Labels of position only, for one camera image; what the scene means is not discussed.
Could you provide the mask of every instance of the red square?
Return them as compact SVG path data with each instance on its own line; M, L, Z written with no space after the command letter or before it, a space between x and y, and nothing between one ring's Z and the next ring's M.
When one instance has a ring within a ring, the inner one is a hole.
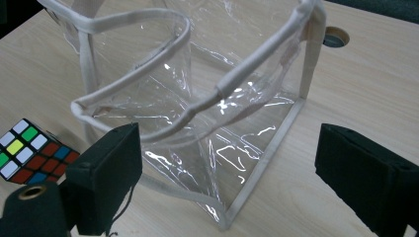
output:
M44 157L36 155L29 163L25 166L31 170L37 170L46 161Z
M42 166L41 170L47 173L50 173L55 169L55 167L58 165L58 161L54 159L49 159L46 161L46 163Z
M46 181L51 181L51 182L57 182L58 178L56 178L55 176L48 176L45 180Z
M73 163L78 157L80 156L79 153L75 152L75 151L71 151L67 157L65 157L64 161L68 164Z
M12 182L23 184L34 172L26 169L18 171L11 179Z
M59 145L56 144L55 142L50 142L43 150L42 150L42 154L44 154L45 156L52 156L53 153L55 153L56 150L58 150Z
M52 174L55 175L55 176L60 177L64 174L65 168L67 168L67 165L59 164L59 166L55 168L55 170L52 172Z

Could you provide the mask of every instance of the wooden table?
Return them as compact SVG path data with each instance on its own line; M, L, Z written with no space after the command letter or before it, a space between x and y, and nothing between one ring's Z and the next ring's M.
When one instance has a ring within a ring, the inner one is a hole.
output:
M350 42L323 46L305 106L231 228L221 232L197 205L138 186L114 225L120 236L375 236L314 173L319 129L347 126L419 164L419 26L325 7L328 26ZM82 134L69 110L83 93L77 55L45 11L0 40L0 71L1 134L21 118L61 137ZM18 187L1 181L1 202Z

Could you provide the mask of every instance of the table surface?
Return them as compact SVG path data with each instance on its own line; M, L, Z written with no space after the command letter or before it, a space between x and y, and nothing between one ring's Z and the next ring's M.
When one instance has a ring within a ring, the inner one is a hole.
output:
M315 174L319 129L352 128L419 164L419 26L324 4L327 25L350 42L323 46L306 104L231 228L219 231L197 205L138 186L114 225L120 236L375 236ZM28 118L86 148L69 110L83 93L77 55L45 11L0 40L0 71L1 134ZM18 187L1 181L1 202Z

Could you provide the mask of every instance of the clear plastic bag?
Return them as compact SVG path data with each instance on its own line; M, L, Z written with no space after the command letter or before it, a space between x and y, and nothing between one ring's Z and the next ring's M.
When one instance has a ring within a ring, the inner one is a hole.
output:
M308 94L321 1L39 1L80 53L87 137L138 122L143 160L177 186L140 182L228 228Z

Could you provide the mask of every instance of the dark background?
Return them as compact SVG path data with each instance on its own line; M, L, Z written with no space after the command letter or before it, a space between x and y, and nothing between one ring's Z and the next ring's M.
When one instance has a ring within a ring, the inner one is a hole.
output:
M419 0L327 1L419 24ZM0 0L0 39L40 10L42 5L36 0Z

